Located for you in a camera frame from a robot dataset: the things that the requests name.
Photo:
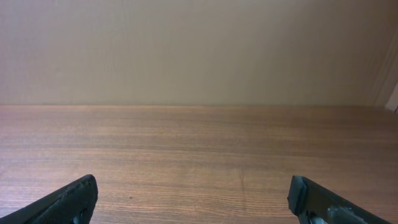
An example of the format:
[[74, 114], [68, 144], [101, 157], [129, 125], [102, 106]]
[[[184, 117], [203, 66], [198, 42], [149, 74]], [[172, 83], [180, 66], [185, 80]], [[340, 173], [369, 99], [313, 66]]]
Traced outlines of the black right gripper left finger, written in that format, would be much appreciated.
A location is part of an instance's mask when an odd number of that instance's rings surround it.
[[1, 224], [89, 224], [98, 200], [93, 175], [85, 175], [1, 218]]

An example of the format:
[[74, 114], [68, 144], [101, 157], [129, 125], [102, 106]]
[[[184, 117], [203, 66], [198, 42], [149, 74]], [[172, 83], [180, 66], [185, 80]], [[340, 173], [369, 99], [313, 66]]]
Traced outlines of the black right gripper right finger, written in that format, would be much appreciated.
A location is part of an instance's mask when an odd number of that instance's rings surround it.
[[294, 175], [287, 197], [300, 224], [390, 224], [316, 182]]

